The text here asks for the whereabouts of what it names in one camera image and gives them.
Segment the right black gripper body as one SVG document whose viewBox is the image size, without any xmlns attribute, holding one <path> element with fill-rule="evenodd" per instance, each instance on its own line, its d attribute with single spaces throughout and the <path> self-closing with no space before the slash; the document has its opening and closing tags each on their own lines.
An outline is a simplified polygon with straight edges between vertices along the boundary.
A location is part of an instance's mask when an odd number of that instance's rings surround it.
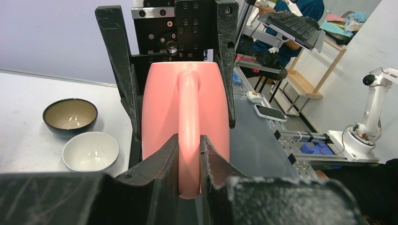
<svg viewBox="0 0 398 225">
<path fill-rule="evenodd" d="M 131 9 L 139 56 L 133 58 L 139 92 L 152 63 L 203 61 L 214 48 L 214 0 L 145 0 Z"/>
</svg>

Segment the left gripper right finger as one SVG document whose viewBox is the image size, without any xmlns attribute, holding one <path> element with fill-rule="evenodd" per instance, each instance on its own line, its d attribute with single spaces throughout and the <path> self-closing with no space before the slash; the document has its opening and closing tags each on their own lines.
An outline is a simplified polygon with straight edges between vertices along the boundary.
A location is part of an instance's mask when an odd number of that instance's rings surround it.
<svg viewBox="0 0 398 225">
<path fill-rule="evenodd" d="M 200 137 L 203 222 L 206 225 L 364 225 L 353 195 L 340 182 L 247 177 Z"/>
</svg>

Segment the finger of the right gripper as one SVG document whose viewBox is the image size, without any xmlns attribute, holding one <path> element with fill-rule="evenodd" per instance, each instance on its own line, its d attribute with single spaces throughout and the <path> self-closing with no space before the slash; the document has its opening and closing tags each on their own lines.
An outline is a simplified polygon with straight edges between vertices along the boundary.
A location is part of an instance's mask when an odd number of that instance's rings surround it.
<svg viewBox="0 0 398 225">
<path fill-rule="evenodd" d="M 130 61 L 131 52 L 121 6 L 99 6 L 95 9 L 97 23 L 105 43 L 111 67 L 128 113 L 133 137 L 141 141 L 141 111 L 136 71 Z"/>
<path fill-rule="evenodd" d="M 234 0 L 216 0 L 216 36 L 214 61 L 218 64 L 225 89 L 229 127 L 233 129 L 236 123 L 233 98 L 233 64 L 235 59 L 235 45 L 237 35 L 238 3 Z"/>
</svg>

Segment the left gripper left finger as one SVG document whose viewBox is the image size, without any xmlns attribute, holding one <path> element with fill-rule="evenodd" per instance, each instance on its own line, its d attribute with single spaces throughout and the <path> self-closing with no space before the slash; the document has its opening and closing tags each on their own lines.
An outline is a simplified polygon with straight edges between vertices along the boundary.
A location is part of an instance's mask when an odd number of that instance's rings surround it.
<svg viewBox="0 0 398 225">
<path fill-rule="evenodd" d="M 3 225 L 174 225 L 178 208 L 178 135 L 112 177 L 103 172 L 0 176 Z"/>
</svg>

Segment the large pink mug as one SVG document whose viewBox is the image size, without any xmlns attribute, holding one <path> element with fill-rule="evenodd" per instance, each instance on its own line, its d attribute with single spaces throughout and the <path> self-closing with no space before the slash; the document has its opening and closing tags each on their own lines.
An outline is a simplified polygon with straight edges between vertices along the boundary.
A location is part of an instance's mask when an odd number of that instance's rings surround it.
<svg viewBox="0 0 398 225">
<path fill-rule="evenodd" d="M 214 62 L 158 62 L 150 66 L 145 84 L 141 142 L 142 157 L 157 152 L 178 134 L 178 188 L 183 199 L 201 191 L 200 137 L 230 157 L 226 93 Z"/>
</svg>

